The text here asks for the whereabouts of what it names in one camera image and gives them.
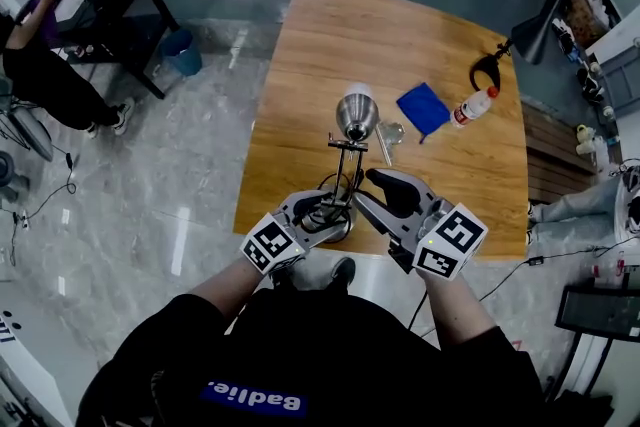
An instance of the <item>shirt sleeve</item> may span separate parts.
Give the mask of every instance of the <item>shirt sleeve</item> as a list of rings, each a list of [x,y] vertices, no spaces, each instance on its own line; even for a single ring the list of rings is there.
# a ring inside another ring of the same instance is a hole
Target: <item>shirt sleeve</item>
[[[134,329],[98,372],[82,398],[76,425],[152,415],[155,377],[182,358],[211,350],[226,327],[220,311],[207,300],[189,294],[176,297]]]

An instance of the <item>black pants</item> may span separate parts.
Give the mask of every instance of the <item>black pants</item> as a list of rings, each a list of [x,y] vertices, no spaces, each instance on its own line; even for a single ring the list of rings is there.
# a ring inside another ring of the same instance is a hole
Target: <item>black pants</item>
[[[22,50],[3,53],[15,97],[35,103],[76,130],[86,130],[92,123],[118,123],[116,107],[109,107],[88,81],[42,43],[32,41]]]

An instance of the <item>forearm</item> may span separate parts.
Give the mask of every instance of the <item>forearm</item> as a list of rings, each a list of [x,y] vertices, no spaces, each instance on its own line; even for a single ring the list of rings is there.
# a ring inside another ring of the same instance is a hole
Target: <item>forearm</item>
[[[7,48],[20,50],[29,44],[38,33],[52,2],[53,0],[40,0],[31,16],[22,25],[16,25],[13,28],[7,40]]]
[[[463,343],[496,326],[462,274],[453,281],[426,273],[419,274],[429,292],[429,302],[441,346]]]
[[[227,320],[232,321],[260,284],[262,277],[251,262],[241,258],[189,293],[206,299]]]

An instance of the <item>power cord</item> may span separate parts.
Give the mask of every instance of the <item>power cord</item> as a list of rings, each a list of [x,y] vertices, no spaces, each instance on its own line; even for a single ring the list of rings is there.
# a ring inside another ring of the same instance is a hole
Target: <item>power cord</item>
[[[617,244],[614,244],[613,246],[610,247],[595,247],[595,248],[590,248],[590,249],[583,249],[581,251],[573,251],[572,253],[561,253],[558,255],[550,255],[550,256],[533,256],[523,262],[520,262],[518,265],[516,265],[513,269],[511,269],[511,271],[502,279],[502,281],[500,281],[500,283],[498,283],[495,287],[493,287],[491,289],[491,291],[487,292],[485,295],[482,296],[482,298],[480,299],[480,302],[484,301],[487,297],[489,297],[490,295],[494,294],[496,292],[496,290],[498,290],[502,285],[505,284],[505,282],[511,277],[513,276],[516,271],[522,267],[523,265],[527,264],[530,267],[534,267],[536,265],[542,265],[544,263],[545,260],[550,260],[552,258],[560,258],[563,256],[572,256],[572,255],[577,255],[580,253],[590,253],[590,252],[594,252],[594,251],[601,251],[604,249],[604,251],[602,251],[602,253],[594,256],[594,258],[600,258],[601,256],[603,256],[604,254],[608,253],[609,251],[611,251],[612,249],[621,246],[622,244],[626,244],[627,242],[629,242],[630,240],[633,239],[637,239],[639,238],[640,235],[634,235],[633,237],[629,237],[626,240],[623,240],[622,242],[618,242]],[[418,312],[420,311],[420,309],[422,308],[422,305],[424,304],[424,301],[427,299],[427,290],[425,289],[424,291],[424,295],[422,296],[422,299],[420,300],[420,303],[418,304],[418,307],[416,308],[416,311],[413,314],[413,318],[411,319],[411,322],[409,323],[409,327],[407,329],[411,330],[411,328],[413,327],[413,323],[416,320],[416,317],[418,316]],[[432,327],[431,329],[429,329],[429,331],[427,331],[426,333],[424,333],[423,335],[420,335],[420,338],[424,338],[425,336],[427,336],[429,333],[433,332],[435,330],[435,326]]]
[[[47,204],[47,202],[58,192],[60,192],[62,189],[67,189],[67,192],[71,195],[75,194],[76,191],[78,190],[78,187],[76,186],[75,183],[71,183],[71,174],[73,173],[73,160],[71,158],[71,154],[67,153],[63,150],[61,150],[60,148],[58,148],[57,146],[53,146],[56,150],[62,152],[65,156],[65,162],[67,164],[67,167],[69,168],[69,176],[67,176],[67,181],[64,185],[62,185],[61,187],[58,187],[55,191],[53,191],[51,194],[49,194],[49,196],[47,196],[47,199],[44,200],[44,202],[38,207],[38,209],[31,214],[30,216],[19,216],[17,212],[14,212],[13,210],[7,210],[6,208],[2,208],[0,207],[0,210],[4,211],[4,212],[8,212],[13,216],[13,234],[11,235],[11,254],[9,255],[9,263],[11,263],[12,267],[16,266],[16,244],[15,244],[15,240],[16,240],[16,232],[18,230],[18,224],[20,222],[24,224],[29,221],[30,219],[33,219],[36,215],[38,215],[38,213],[40,213],[40,210],[42,210],[42,208]]]
[[[325,183],[327,183],[331,178],[333,178],[334,176],[336,176],[338,173],[331,173],[330,175],[327,175],[324,180],[322,180],[320,182],[320,184],[318,185],[318,187],[316,187],[316,189],[320,190],[322,189],[323,185]],[[349,180],[349,177],[343,173],[340,173],[340,179],[344,178],[347,181],[347,185],[348,185],[348,189],[351,189],[351,180]],[[329,206],[326,208],[333,208],[334,211],[331,212],[331,214],[328,216],[328,220],[327,217],[325,217],[324,219],[318,219],[317,217],[314,217],[314,214],[316,212],[318,212],[318,210],[320,210],[320,208],[322,207],[316,207],[315,210],[313,210],[312,212],[309,212],[309,217],[311,218],[311,220],[318,225],[318,228],[316,230],[306,230],[309,233],[316,233],[318,231],[324,230],[325,228],[331,228],[333,226],[337,226],[339,224],[347,224],[347,230],[345,231],[345,234],[339,238],[338,240],[334,240],[331,241],[331,244],[336,244],[338,242],[342,242],[347,235],[349,235],[349,232],[351,231],[351,214],[349,213],[349,209],[347,207],[343,207],[343,206],[339,206],[339,205],[335,205],[333,207]],[[346,221],[337,221],[337,219],[341,216],[344,215],[344,217],[346,218]]]

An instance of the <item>blue trash bin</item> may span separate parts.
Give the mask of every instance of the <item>blue trash bin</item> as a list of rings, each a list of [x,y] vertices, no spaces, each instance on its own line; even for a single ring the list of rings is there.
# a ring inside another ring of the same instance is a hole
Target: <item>blue trash bin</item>
[[[193,40],[193,34],[179,29],[170,34],[161,45],[162,55],[186,77],[195,75],[202,68],[202,56]]]

